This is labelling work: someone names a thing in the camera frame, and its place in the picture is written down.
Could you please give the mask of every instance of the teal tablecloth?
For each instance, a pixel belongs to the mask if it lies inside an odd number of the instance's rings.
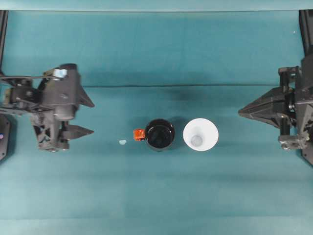
[[[53,154],[37,150],[27,116],[13,120],[0,164],[0,234],[311,234],[312,167],[280,148],[278,129],[237,114],[302,56],[293,11],[11,12],[4,72],[78,63],[96,107],[72,123],[95,133]],[[183,84],[205,86],[164,87]],[[114,85],[148,87],[101,87]],[[157,153],[132,130],[160,117],[177,138]],[[220,133],[208,152],[182,140],[199,117]]]

